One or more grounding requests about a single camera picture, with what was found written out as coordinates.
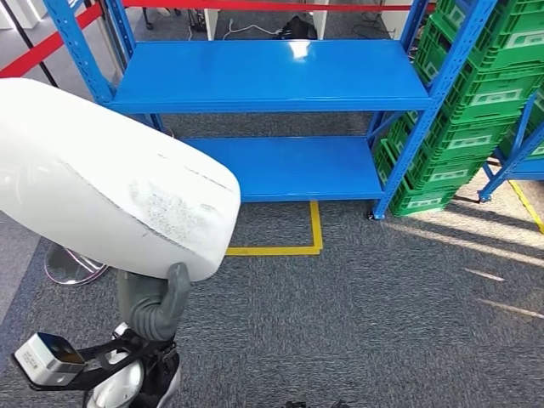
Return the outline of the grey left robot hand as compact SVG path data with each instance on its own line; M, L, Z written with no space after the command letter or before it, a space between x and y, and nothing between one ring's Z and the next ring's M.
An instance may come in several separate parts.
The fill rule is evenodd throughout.
M132 331L149 341L174 339L190 289L184 263L171 265L164 279L118 271L121 316Z

